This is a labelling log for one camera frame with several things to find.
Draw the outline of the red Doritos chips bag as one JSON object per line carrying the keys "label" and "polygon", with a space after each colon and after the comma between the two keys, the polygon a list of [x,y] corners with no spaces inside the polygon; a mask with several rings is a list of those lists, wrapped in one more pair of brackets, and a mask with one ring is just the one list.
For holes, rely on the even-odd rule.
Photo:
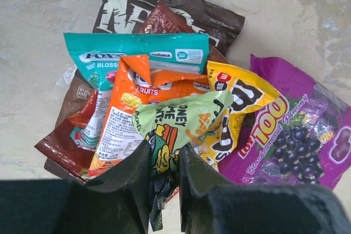
{"label": "red Doritos chips bag", "polygon": [[[158,1],[136,33],[193,33],[187,19],[190,19],[188,13]],[[71,134],[76,128],[86,127],[96,103],[97,91],[77,70],[64,97],[55,129],[35,145],[47,157],[45,170],[62,179],[86,182],[82,172],[90,166],[93,153],[78,147]]]}

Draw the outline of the brown Kettle chips bag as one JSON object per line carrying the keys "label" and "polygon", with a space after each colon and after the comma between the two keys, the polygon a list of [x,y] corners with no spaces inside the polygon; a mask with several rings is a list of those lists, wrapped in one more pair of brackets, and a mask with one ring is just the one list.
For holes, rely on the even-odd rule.
{"label": "brown Kettle chips bag", "polygon": [[103,0],[95,33],[206,33],[210,60],[226,63],[245,17],[206,0]]}

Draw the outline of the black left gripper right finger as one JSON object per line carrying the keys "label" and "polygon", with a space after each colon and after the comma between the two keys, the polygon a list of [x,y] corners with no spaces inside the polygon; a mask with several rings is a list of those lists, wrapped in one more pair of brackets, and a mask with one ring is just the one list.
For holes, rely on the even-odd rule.
{"label": "black left gripper right finger", "polygon": [[179,154],[184,233],[345,233],[346,213],[320,185],[236,185],[190,145]]}

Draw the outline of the purple Lot 100 gummy bag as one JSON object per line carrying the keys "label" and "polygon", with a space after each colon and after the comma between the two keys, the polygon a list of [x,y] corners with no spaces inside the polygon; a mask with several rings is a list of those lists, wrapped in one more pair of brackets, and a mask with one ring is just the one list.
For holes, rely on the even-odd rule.
{"label": "purple Lot 100 gummy bag", "polygon": [[282,58],[251,56],[250,69],[280,95],[242,127],[219,172],[236,184],[335,188],[350,167],[350,106]]}

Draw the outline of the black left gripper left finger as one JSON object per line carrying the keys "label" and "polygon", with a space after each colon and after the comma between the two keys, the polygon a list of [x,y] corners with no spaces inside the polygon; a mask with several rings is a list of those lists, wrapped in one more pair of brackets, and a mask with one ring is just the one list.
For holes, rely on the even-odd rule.
{"label": "black left gripper left finger", "polygon": [[2,180],[1,233],[147,233],[150,146],[85,185]]}

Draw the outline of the light green Himalaya candy packet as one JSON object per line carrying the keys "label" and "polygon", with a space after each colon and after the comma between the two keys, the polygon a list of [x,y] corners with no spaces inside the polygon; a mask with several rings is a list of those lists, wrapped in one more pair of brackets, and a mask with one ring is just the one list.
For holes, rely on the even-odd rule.
{"label": "light green Himalaya candy packet", "polygon": [[233,98],[228,91],[213,91],[136,108],[133,126],[150,147],[149,221],[153,231],[162,230],[162,210],[178,186],[180,149],[207,132]]}

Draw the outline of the teal mint candy bag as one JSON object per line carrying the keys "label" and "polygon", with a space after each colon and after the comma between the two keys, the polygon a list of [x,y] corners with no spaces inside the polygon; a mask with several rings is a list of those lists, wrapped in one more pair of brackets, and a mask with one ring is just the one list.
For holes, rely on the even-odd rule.
{"label": "teal mint candy bag", "polygon": [[65,33],[64,39],[77,69],[99,92],[87,127],[71,134],[88,151],[97,147],[120,57],[146,54],[153,68],[200,74],[209,55],[209,37],[201,33]]}

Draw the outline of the orange candy bag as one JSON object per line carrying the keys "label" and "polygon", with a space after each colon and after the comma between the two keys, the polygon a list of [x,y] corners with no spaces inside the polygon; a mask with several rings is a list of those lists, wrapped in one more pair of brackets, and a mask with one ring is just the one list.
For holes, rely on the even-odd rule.
{"label": "orange candy bag", "polygon": [[104,173],[128,157],[141,143],[143,137],[132,123],[132,115],[139,105],[158,104],[209,90],[206,75],[152,69],[147,55],[123,56],[100,139],[85,178],[92,179]]}

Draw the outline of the yellow M&M candy bag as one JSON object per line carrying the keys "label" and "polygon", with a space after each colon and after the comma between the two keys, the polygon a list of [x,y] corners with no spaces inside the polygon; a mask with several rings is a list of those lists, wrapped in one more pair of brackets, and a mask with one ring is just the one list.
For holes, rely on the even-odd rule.
{"label": "yellow M&M candy bag", "polygon": [[212,91],[226,90],[233,95],[230,106],[210,129],[191,142],[196,153],[217,170],[218,163],[237,147],[246,115],[273,102],[279,92],[256,73],[233,65],[209,61],[207,74]]}

